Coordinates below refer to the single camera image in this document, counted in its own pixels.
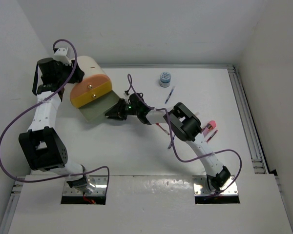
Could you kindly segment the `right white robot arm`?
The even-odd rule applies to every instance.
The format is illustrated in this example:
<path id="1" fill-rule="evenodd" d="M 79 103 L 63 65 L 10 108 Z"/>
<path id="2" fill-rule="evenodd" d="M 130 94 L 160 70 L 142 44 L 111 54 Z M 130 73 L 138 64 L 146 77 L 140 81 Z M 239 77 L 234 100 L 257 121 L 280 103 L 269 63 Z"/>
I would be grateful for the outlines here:
<path id="1" fill-rule="evenodd" d="M 126 120 L 128 116 L 136 116 L 141 123 L 147 125 L 167 123 L 169 130 L 195 152 L 204 166 L 211 186 L 216 191 L 220 191 L 230 178 L 227 167 L 205 141 L 200 120 L 181 102 L 170 110 L 156 109 L 146 106 L 141 94 L 132 94 L 128 100 L 119 99 L 105 116 L 115 120 Z"/>

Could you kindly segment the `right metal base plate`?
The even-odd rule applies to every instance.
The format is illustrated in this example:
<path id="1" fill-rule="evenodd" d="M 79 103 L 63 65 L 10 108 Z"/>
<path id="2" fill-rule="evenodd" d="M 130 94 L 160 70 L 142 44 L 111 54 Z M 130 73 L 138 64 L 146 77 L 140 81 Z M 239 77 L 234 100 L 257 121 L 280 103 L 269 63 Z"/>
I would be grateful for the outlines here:
<path id="1" fill-rule="evenodd" d="M 235 177 L 230 179 L 220 188 L 221 192 L 212 187 L 207 176 L 194 176 L 193 189 L 195 204 L 239 204 L 239 193 Z"/>

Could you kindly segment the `blue pen near jar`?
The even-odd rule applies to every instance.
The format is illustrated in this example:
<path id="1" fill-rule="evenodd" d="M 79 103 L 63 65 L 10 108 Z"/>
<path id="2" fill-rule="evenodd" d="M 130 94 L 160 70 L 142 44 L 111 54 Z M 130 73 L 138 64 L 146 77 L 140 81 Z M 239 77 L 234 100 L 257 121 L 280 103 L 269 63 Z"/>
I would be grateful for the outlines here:
<path id="1" fill-rule="evenodd" d="M 170 90 L 168 97 L 166 98 L 164 104 L 167 104 L 169 99 L 171 98 L 172 93 L 174 92 L 175 86 L 172 87 L 172 89 Z"/>

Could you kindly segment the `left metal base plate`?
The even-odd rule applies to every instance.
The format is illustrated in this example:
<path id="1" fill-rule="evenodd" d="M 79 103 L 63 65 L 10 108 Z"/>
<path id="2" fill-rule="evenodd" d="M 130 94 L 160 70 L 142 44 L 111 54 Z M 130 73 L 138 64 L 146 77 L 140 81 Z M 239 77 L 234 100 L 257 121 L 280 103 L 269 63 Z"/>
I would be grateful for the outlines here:
<path id="1" fill-rule="evenodd" d="M 66 182 L 61 198 L 62 205 L 105 205 L 107 176 L 90 175 L 88 186 L 82 191 L 71 188 Z"/>

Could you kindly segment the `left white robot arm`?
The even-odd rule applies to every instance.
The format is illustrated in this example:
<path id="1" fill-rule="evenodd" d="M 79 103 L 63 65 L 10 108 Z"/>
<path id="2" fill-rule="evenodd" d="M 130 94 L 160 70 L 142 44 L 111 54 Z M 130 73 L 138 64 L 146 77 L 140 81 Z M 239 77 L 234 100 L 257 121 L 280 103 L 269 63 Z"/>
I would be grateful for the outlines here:
<path id="1" fill-rule="evenodd" d="M 90 185 L 85 167 L 68 159 L 66 147 L 55 131 L 64 94 L 62 84 L 80 83 L 83 76 L 75 60 L 67 65 L 53 58 L 37 62 L 32 92 L 39 106 L 28 130 L 19 135 L 19 143 L 32 170 L 64 175 L 70 188 L 86 193 Z"/>

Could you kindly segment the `metal base plate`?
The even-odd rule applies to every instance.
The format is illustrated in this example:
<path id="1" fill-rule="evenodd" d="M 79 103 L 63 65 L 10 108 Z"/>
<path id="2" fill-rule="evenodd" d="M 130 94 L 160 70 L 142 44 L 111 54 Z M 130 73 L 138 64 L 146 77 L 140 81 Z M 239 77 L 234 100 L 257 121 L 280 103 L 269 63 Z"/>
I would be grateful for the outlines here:
<path id="1" fill-rule="evenodd" d="M 105 205 L 107 176 L 90 175 L 88 186 L 82 191 L 71 188 L 66 182 L 61 198 L 62 205 Z"/>
<path id="2" fill-rule="evenodd" d="M 239 193 L 235 177 L 230 179 L 220 188 L 221 192 L 212 187 L 207 176 L 194 176 L 193 189 L 195 204 L 239 204 Z"/>

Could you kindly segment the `cream drawer cabinet shell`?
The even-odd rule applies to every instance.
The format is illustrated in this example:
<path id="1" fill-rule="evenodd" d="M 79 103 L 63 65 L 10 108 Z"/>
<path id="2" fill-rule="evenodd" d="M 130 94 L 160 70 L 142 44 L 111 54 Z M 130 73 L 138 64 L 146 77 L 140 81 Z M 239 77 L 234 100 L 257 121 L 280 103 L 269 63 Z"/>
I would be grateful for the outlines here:
<path id="1" fill-rule="evenodd" d="M 78 56 L 77 57 L 77 63 L 81 70 L 84 71 L 84 78 L 91 76 L 91 75 L 97 75 L 97 74 L 103 74 L 103 70 L 101 67 L 97 64 L 97 62 L 89 56 Z"/>

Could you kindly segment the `red pen centre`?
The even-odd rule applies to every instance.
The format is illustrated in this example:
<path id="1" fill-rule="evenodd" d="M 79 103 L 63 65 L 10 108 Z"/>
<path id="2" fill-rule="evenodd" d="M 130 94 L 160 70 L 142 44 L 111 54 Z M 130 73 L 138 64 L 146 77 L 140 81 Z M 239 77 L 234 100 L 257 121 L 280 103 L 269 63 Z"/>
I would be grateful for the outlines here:
<path id="1" fill-rule="evenodd" d="M 170 135 L 169 131 L 166 130 L 164 127 L 162 127 L 160 123 L 156 123 L 156 125 L 157 125 L 157 126 L 158 126 L 158 127 L 164 132 L 164 133 L 166 133 L 168 136 Z"/>

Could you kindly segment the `yellow drawer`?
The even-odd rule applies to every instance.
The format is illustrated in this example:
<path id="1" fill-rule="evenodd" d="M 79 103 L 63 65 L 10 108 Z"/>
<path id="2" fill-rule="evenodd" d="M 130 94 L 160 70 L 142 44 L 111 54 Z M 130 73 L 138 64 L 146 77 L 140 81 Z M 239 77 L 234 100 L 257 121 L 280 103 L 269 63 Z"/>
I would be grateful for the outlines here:
<path id="1" fill-rule="evenodd" d="M 76 98 L 70 98 L 72 105 L 76 108 L 80 108 L 90 103 L 93 100 L 100 98 L 101 96 L 112 91 L 112 83 L 106 83 L 100 85 L 98 88 L 93 88 L 88 92 L 80 95 Z"/>

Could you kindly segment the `red pen right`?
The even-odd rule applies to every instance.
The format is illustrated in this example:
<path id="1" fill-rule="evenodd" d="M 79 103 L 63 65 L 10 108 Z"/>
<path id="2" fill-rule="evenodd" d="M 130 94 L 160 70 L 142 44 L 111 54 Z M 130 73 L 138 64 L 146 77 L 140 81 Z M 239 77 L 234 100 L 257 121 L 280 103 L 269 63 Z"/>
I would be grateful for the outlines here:
<path id="1" fill-rule="evenodd" d="M 210 140 L 217 134 L 218 130 L 215 130 L 212 135 L 207 139 L 207 143 L 210 142 Z"/>

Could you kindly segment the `blue white round jar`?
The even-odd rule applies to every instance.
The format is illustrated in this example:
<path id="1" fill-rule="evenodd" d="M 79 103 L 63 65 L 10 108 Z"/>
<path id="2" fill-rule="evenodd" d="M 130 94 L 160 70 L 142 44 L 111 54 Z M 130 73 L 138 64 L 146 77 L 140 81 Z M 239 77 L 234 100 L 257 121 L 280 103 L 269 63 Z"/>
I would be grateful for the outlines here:
<path id="1" fill-rule="evenodd" d="M 161 87 L 167 88 L 170 86 L 171 74 L 169 72 L 162 72 L 160 74 L 159 84 Z"/>

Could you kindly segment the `red pen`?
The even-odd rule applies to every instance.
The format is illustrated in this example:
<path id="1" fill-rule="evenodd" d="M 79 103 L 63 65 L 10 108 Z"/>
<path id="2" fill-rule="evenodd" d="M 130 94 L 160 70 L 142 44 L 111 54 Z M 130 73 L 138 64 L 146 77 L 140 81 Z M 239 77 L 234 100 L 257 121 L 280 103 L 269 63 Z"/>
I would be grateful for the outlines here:
<path id="1" fill-rule="evenodd" d="M 207 143 L 210 142 L 210 140 L 217 134 L 218 130 L 215 130 L 212 135 L 207 139 Z"/>
<path id="2" fill-rule="evenodd" d="M 164 132 L 164 133 L 166 133 L 168 136 L 170 135 L 169 131 L 166 130 L 164 127 L 162 127 L 160 123 L 156 123 L 156 125 L 157 125 L 157 126 L 158 126 L 158 127 Z"/>

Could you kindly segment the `pink glue stick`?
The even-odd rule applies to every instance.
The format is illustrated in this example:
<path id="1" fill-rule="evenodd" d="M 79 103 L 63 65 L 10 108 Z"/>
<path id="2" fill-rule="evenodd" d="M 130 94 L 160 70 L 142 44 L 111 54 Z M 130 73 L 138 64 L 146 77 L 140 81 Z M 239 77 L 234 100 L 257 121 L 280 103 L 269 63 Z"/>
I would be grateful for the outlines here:
<path id="1" fill-rule="evenodd" d="M 206 126 L 202 129 L 202 133 L 206 136 L 211 130 L 216 128 L 216 122 L 214 120 L 209 121 Z"/>

